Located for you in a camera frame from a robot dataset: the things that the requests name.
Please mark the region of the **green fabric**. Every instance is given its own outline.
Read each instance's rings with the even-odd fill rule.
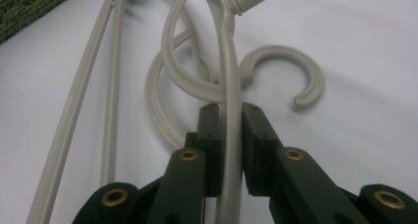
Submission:
[[[0,43],[65,0],[0,0]]]

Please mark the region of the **curved hook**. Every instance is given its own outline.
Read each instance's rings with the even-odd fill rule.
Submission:
[[[295,97],[295,105],[306,109],[314,105],[322,96],[325,80],[319,66],[304,53],[283,45],[268,45],[253,50],[243,59],[240,65],[241,85],[249,86],[254,80],[254,69],[261,61],[269,58],[282,58],[296,63],[305,71],[308,86]]]

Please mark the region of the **clip jaw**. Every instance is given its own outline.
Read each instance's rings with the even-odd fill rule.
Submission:
[[[197,132],[172,154],[166,173],[137,189],[113,183],[100,188],[74,224],[202,224],[205,197],[221,194],[223,146],[219,107],[200,110]],[[383,185],[356,196],[338,187],[304,150],[284,147],[261,108],[243,103],[243,168],[248,193],[269,196],[276,224],[412,224],[418,203]]]

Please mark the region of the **white surface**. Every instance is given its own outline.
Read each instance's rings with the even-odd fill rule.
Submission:
[[[68,0],[0,46],[0,223],[25,223],[72,80],[103,0]],[[160,48],[167,0],[127,5],[122,43],[116,179],[142,187],[164,173],[170,148],[144,102],[148,66]],[[305,149],[341,187],[386,184],[418,199],[418,0],[267,0],[237,17],[239,60],[284,44],[322,67],[325,93],[292,110],[305,83],[292,64],[270,60],[244,100],[264,109],[285,146]],[[189,6],[217,64],[209,10]],[[71,223],[99,187],[109,31],[79,117],[51,223]],[[188,57],[184,47],[179,57]],[[165,74],[174,124],[195,131],[199,103]],[[213,213],[209,205],[208,216]],[[244,191],[242,223],[273,223],[267,198]]]

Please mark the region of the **hanger hook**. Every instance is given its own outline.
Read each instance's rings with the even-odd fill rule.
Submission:
[[[322,96],[325,80],[322,70],[306,54],[283,45],[268,45],[250,52],[241,62],[242,88],[249,86],[254,80],[254,70],[261,61],[269,58],[280,58],[294,62],[307,74],[308,85],[305,90],[295,97],[295,105],[301,109],[307,109],[314,105]]]

